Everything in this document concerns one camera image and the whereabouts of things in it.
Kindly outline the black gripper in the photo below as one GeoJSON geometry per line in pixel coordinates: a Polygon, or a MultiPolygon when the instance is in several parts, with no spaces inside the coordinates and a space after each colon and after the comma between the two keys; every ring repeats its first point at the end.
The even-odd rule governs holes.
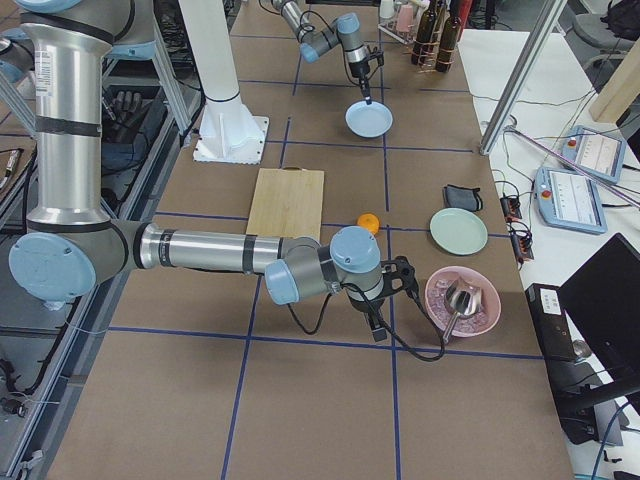
{"type": "Polygon", "coordinates": [[[371,90],[369,85],[370,66],[369,61],[364,59],[353,63],[353,77],[360,85],[361,94],[367,105],[372,104],[371,90]]]}
{"type": "Polygon", "coordinates": [[[387,327],[381,313],[384,300],[366,300],[363,302],[364,314],[369,324],[371,335],[375,343],[385,341],[387,339],[387,327]]]}

